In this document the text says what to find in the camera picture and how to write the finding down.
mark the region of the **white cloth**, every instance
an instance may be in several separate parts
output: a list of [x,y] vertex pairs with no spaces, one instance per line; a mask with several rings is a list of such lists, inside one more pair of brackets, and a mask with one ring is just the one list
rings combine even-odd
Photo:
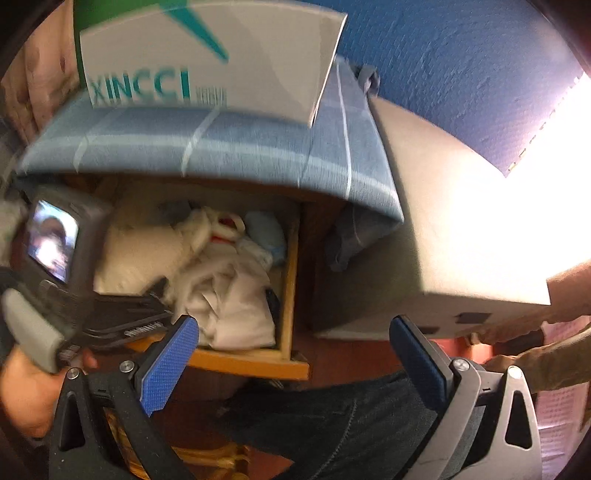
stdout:
[[275,324],[267,305],[267,273],[232,245],[209,244],[199,260],[170,282],[167,301],[175,314],[194,317],[199,344],[218,350],[275,345]]
[[209,242],[211,209],[195,210],[176,228],[112,226],[95,274],[95,292],[138,295],[162,277],[173,278]]

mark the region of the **jeans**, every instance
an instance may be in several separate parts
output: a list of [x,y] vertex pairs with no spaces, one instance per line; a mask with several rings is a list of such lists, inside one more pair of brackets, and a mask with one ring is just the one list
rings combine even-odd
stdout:
[[404,469],[436,419],[404,372],[319,390],[248,386],[225,403],[234,441],[294,462],[276,480],[385,480]]

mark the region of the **wicker basket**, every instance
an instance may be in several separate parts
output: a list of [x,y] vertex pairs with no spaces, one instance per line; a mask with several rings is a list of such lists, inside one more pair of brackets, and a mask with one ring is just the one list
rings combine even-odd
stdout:
[[[105,410],[109,427],[129,471],[143,480],[150,480],[139,459],[111,410]],[[188,465],[211,467],[215,469],[206,480],[249,480],[248,464],[250,463],[248,447],[228,443],[215,450],[193,450],[173,447],[178,457]]]

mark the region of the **white box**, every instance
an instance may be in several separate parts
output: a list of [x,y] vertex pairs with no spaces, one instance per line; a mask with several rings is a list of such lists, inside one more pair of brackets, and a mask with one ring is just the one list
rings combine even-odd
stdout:
[[503,174],[457,138],[385,99],[369,99],[404,224],[329,272],[314,329],[333,339],[388,339],[407,315],[432,338],[455,338],[549,305],[536,241]]
[[288,1],[181,4],[79,32],[93,106],[227,108],[312,125],[345,14]]

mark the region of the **metal screw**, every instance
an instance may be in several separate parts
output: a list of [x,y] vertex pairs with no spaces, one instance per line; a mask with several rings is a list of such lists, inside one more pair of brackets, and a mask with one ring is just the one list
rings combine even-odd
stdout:
[[466,370],[470,369],[470,363],[468,360],[464,360],[463,358],[456,358],[453,361],[453,366],[459,372],[465,372]]
[[68,373],[66,373],[66,377],[68,377],[69,380],[74,380],[75,378],[78,378],[78,375],[80,375],[79,368],[70,368],[68,370]]
[[135,364],[131,360],[126,360],[125,362],[121,362],[119,366],[119,371],[123,372],[124,374],[128,374],[135,368]]
[[507,369],[507,373],[509,374],[509,376],[511,378],[515,378],[516,380],[519,380],[520,378],[523,377],[523,371],[521,370],[521,368],[516,367],[515,365],[511,365]]

